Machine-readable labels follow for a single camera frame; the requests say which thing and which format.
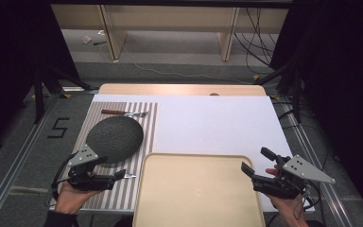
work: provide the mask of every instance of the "hand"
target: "hand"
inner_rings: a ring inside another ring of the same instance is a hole
[[[276,176],[279,172],[278,167],[267,168],[266,173]],[[303,213],[303,197],[299,194],[294,200],[283,200],[277,197],[266,195],[270,202],[278,209],[285,226],[288,227],[307,227],[305,215]]]
[[[63,214],[76,214],[84,202],[102,191],[81,191],[72,187],[68,182],[63,182],[55,206],[55,212]]]

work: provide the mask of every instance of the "fork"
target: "fork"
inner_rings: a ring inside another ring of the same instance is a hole
[[[102,110],[101,113],[102,114],[117,114],[117,115],[138,116],[138,117],[145,117],[145,116],[148,115],[148,112],[131,113],[131,112],[112,111],[112,110]]]

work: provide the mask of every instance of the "gray carpet floor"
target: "gray carpet floor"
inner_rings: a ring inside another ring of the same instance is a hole
[[[72,53],[73,57],[77,58],[75,52]],[[144,62],[138,62],[136,65],[135,63],[136,61],[119,63],[77,61],[76,67],[81,79],[94,86],[100,86],[106,82],[250,84],[254,82],[253,75],[258,75],[251,70],[264,73],[271,71],[269,68],[258,65],[254,65],[250,70],[244,63],[213,65]],[[264,86],[269,96],[277,95],[276,83],[277,79]],[[73,85],[68,81],[62,81],[62,84],[63,86]],[[32,96],[33,91],[31,90],[25,98],[25,107],[19,108],[1,138],[3,147],[0,148],[0,183],[34,125],[35,103]],[[45,103],[52,99],[55,99],[55,103],[46,118],[36,144],[27,157],[15,186],[2,206],[0,226],[43,225],[48,210],[49,194],[47,190],[61,162],[72,151],[76,143],[93,96],[92,94],[73,94],[67,98],[57,98],[56,96],[45,98]],[[278,103],[281,100],[275,99],[272,102],[275,103],[274,108],[278,115],[285,112],[286,104]],[[355,190],[345,169],[333,158],[333,149],[304,98],[302,99],[301,117],[305,133],[318,157],[324,162],[325,171],[337,179],[336,191],[346,207],[348,216],[354,226],[362,227],[363,200]],[[59,133],[59,131],[52,130],[58,118],[68,118],[68,120],[60,121],[60,126],[67,128],[67,131],[62,138],[49,138],[50,135]],[[293,154],[303,155],[302,145],[294,132],[295,128],[291,127],[287,117],[281,119],[281,126],[284,128],[285,138]],[[327,226],[337,226],[329,204],[325,199],[322,201],[323,207],[317,205],[316,212],[306,214],[308,219],[321,220],[321,211],[323,211]],[[274,214],[265,213],[264,215],[268,222]],[[90,225],[92,218],[92,214],[80,214],[78,218],[80,226],[113,226],[121,217],[95,214],[93,224]],[[276,218],[270,226],[282,226],[282,222]]]

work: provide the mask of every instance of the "brown wooden handle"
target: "brown wooden handle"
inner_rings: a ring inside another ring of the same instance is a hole
[[[102,114],[119,114],[119,115],[123,115],[126,112],[124,111],[111,111],[111,110],[102,110],[101,111]]]

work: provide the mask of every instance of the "beige tray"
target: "beige tray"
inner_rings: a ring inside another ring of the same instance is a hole
[[[134,227],[265,226],[244,156],[150,153],[143,163]]]

